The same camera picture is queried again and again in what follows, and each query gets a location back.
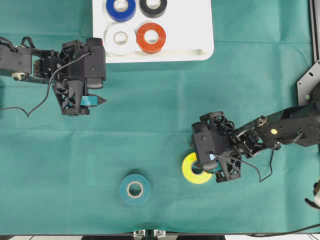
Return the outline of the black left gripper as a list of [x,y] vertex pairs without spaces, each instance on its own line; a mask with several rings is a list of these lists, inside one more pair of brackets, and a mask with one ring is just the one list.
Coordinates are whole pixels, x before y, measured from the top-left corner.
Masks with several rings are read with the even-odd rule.
[[66,116],[89,115],[89,107],[96,107],[107,100],[88,93],[86,60],[90,47],[103,46],[103,40],[91,37],[82,42],[73,40],[62,44],[61,51],[33,49],[38,60],[33,62],[33,80],[52,89]]

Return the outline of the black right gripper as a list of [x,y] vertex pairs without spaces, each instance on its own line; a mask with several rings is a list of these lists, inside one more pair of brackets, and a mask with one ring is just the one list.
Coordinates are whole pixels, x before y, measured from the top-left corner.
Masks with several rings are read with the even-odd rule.
[[240,178],[241,156],[232,149],[230,142],[234,123],[218,111],[200,116],[191,128],[195,165],[205,173],[214,174],[217,183]]

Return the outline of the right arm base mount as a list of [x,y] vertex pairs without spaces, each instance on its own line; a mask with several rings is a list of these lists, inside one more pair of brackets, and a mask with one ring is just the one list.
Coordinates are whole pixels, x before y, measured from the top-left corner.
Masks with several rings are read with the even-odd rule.
[[316,61],[297,81],[297,101],[299,106],[307,105],[311,100],[311,92],[320,82],[320,61]]

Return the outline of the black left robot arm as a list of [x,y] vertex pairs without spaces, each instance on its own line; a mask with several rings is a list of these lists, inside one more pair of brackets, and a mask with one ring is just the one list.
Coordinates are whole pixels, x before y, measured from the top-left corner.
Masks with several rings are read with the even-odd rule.
[[106,99],[90,94],[106,80],[106,52],[101,38],[72,40],[60,51],[36,48],[25,36],[21,44],[0,39],[0,74],[16,81],[47,85],[53,90],[62,115],[89,115],[90,108]]

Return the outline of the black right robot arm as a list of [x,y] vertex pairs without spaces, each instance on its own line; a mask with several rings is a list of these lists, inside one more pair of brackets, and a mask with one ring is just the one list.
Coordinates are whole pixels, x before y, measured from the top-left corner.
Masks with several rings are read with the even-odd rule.
[[268,116],[260,116],[236,128],[222,111],[209,112],[192,124],[195,165],[214,173],[217,182],[241,177],[242,157],[279,150],[282,145],[303,147],[320,143],[320,102],[290,107]]

